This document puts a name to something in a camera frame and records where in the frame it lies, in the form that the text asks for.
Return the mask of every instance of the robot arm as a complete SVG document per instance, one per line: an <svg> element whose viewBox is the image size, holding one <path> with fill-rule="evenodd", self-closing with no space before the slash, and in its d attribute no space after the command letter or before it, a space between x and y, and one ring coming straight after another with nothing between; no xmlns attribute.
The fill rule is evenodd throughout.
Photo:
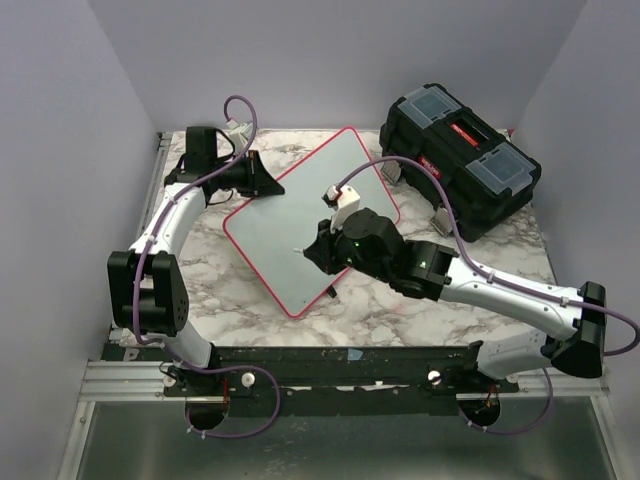
<svg viewBox="0 0 640 480"><path fill-rule="evenodd" d="M534 327L522 335L482 342L478 371L493 379L524 370L554 366L573 376L602 375L605 315L569 305L571 300L604 306L605 291L588 282L581 289L526 280L476 262L488 277L473 271L448 247L405 240L393 222L372 210L358 210L359 196L344 186L324 197L336 209L318 224L315 242L303 253L327 274L352 267L402 295L465 303L505 315ZM563 304L509 289L493 282L511 279L541 294L563 298Z"/></svg>
<svg viewBox="0 0 640 480"><path fill-rule="evenodd" d="M147 339L161 339L186 362L209 368L219 366L218 360L212 344L188 321L189 296L177 260L180 251L193 223L204 212L216 190L235 188L245 197L284 194L284 188L264 168L259 153L249 150L246 157L222 175L178 195L191 183L226 165L229 158L219 158L217 154L217 131L211 127L187 128L185 154L164 180L160 208L130 249L113 252L107 263L114 321L121 328L133 330L133 278L138 259L149 238L153 237L140 289L141 333ZM232 138L238 141L240 137L232 135ZM162 215L168 206L169 210Z"/></svg>

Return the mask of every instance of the white marble tabletop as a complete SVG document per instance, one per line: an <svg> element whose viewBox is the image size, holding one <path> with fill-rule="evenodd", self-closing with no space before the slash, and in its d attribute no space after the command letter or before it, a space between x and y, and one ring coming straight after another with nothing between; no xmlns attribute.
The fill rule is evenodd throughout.
<svg viewBox="0 0 640 480"><path fill-rule="evenodd" d="M335 131L261 130L253 148L277 177ZM378 132L360 131L373 157L381 153ZM165 175L184 153L184 132L173 135ZM429 219L431 205L403 181L390 187L400 208L405 236L455 246ZM229 192L217 192L212 202ZM180 255L190 298L189 318L206 339L220 346L401 346L465 345L499 339L530 327L480 308L405 298L386 284L348 272L338 297L325 295L299 319L289 318L222 231L223 219L245 199L234 194L209 207L194 224ZM527 206L483 238L468 245L475 260L541 282L553 275L531 207ZM131 342L124 337L123 344Z"/></svg>

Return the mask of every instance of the white connector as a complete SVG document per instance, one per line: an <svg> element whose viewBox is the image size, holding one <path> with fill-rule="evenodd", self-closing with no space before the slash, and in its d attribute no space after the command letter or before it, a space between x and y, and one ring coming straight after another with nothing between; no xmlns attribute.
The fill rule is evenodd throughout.
<svg viewBox="0 0 640 480"><path fill-rule="evenodd" d="M360 207L360 195L358 192L349 185L344 185L340 191L335 185L329 187L327 190L327 198L330 201L335 201L336 206L333 207L336 210L331 216L331 233L342 228L344 221L352 213L356 213Z"/></svg>
<svg viewBox="0 0 640 480"><path fill-rule="evenodd" d="M249 143L249 137L251 136L253 125L251 122L238 123L235 119L231 118L227 122L227 127L229 128L227 135L235 145L236 153L238 153L247 146L247 143Z"/></svg>

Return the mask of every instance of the purple wall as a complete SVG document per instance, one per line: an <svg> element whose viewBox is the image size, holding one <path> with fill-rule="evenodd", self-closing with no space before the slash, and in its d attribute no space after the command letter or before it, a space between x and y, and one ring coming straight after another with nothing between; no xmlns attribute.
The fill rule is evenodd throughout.
<svg viewBox="0 0 640 480"><path fill-rule="evenodd" d="M608 288L640 319L640 2L590 0L516 130L542 163L535 207L564 284ZM609 348L632 338L610 319ZM611 402L640 472L640 350L607 361Z"/></svg>
<svg viewBox="0 0 640 480"><path fill-rule="evenodd" d="M378 128L441 82L515 126L584 0L89 0L162 130L222 122L230 93L268 127Z"/></svg>
<svg viewBox="0 0 640 480"><path fill-rule="evenodd" d="M0 477L55 478L157 137L84 0L0 6Z"/></svg>

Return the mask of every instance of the gray floor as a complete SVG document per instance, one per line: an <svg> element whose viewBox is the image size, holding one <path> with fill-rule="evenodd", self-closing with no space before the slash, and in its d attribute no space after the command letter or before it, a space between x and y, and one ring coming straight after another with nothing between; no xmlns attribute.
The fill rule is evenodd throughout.
<svg viewBox="0 0 640 480"><path fill-rule="evenodd" d="M535 418L543 400L503 402L502 428ZM256 420L233 419L240 431ZM245 440L186 433L182 405L96 407L80 479L613 479L588 399L558 399L540 429L495 437L460 418L281 418Z"/></svg>

